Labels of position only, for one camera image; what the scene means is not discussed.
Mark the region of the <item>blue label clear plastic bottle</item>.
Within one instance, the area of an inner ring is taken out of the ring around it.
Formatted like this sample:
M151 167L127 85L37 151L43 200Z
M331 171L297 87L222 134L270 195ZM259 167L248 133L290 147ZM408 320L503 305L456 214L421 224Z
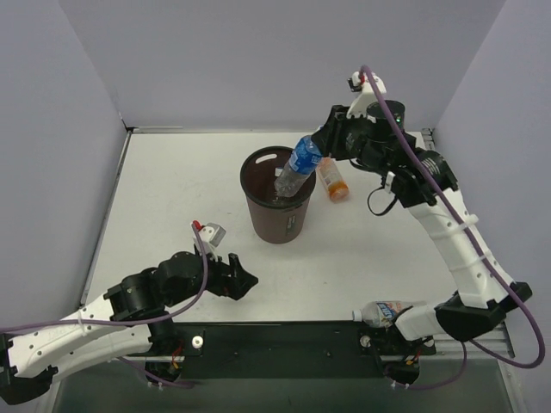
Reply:
M278 197L291 198L304 185L322 159L322 154L307 135L302 137L293 149L289 160L275 180L275 193Z

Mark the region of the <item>white blue label plastic bottle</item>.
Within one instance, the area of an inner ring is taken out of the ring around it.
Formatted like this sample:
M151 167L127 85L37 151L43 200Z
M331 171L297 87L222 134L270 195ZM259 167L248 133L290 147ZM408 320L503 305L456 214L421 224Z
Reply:
M363 322L372 328L388 327L400 312L413 306L426 305L425 301L382 300L368 302L363 308L352 311L354 322Z

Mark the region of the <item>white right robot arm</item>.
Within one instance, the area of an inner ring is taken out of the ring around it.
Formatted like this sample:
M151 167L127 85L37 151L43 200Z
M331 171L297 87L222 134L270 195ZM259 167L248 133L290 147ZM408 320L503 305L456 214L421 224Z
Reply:
M411 134L398 138L378 103L362 117L348 117L348 110L333 106L313 134L314 144L328 157L354 160L358 169L379 175L383 187L423 226L457 287L441 304L408 307L393 327L409 342L435 334L467 342L493 330L531 297L531 288L503 270L498 271L501 280L492 275L487 266L496 263L495 257L438 152L418 146Z

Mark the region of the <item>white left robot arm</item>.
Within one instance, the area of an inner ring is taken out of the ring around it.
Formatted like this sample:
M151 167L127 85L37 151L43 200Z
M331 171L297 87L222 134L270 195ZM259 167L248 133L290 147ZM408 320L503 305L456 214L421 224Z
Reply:
M125 277L71 315L23 334L1 335L1 398L24 404L52 384L104 361L127 354L166 355L192 342L176 331L169 308L188 310L204 292L242 299L256 284L238 256L178 252Z

